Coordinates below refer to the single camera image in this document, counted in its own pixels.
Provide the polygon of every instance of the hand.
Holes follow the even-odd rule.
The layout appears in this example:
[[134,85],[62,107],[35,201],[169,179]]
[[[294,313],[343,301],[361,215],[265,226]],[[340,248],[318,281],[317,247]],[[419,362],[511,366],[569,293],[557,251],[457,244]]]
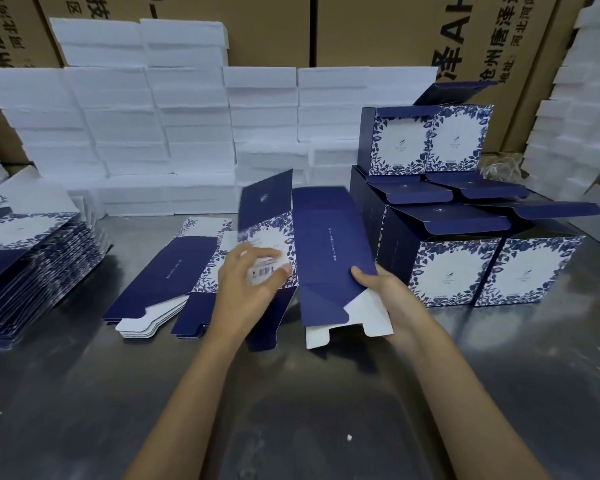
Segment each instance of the hand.
[[382,298],[393,326],[393,335],[387,335],[386,339],[407,353],[419,352],[418,335],[423,328],[435,324],[435,320],[400,279],[378,264],[376,270],[378,274],[375,276],[365,274],[357,266],[353,266],[351,274],[362,286],[371,288]]
[[254,248],[248,242],[238,244],[224,259],[218,270],[216,306],[206,335],[230,339],[237,346],[242,343],[260,320],[280,286],[291,274],[291,265],[284,264],[267,281],[252,285],[247,272],[258,258],[278,257],[280,251]]

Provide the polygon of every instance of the metal table surface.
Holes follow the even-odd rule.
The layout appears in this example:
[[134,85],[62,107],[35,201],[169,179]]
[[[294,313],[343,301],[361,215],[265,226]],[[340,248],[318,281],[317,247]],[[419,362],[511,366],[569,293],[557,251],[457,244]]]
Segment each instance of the metal table surface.
[[[13,350],[0,352],[0,480],[119,478],[199,346],[174,321],[124,340],[101,316],[184,216],[106,218],[115,247]],[[433,308],[513,427],[557,479],[600,479],[600,245],[542,303]],[[241,349],[203,476],[447,478],[408,363],[383,339],[304,348],[293,307],[268,353]]]

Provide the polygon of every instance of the right hand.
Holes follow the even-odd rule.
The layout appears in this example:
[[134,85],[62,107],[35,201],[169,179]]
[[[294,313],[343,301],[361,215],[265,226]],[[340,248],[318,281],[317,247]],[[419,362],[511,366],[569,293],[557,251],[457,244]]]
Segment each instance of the right hand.
[[351,274],[362,286],[375,291],[389,312],[393,326],[393,335],[386,339],[395,347],[407,353],[421,352],[418,336],[423,328],[435,324],[426,307],[413,292],[394,274],[376,264],[377,275],[365,274],[357,266],[351,268]]

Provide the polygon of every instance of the forearm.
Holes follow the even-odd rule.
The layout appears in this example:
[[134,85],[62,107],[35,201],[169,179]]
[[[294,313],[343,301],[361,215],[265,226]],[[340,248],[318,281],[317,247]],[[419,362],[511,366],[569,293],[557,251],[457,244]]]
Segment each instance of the forearm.
[[133,460],[126,479],[198,478],[239,342],[209,335]]
[[405,350],[460,480],[547,479],[549,475],[485,391],[448,333],[418,323]]

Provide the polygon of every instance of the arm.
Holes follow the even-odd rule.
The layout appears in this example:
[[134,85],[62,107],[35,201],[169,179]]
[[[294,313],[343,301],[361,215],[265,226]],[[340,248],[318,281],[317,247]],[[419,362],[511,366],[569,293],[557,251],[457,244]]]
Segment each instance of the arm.
[[126,479],[200,476],[229,366],[291,269],[286,264],[257,286],[247,282],[247,271],[257,258],[279,254],[244,243],[227,255],[218,272],[216,306],[202,346],[127,469]]
[[449,334],[403,282],[377,268],[377,276],[351,272],[382,297],[394,329],[387,339],[412,362],[458,479],[549,479]]

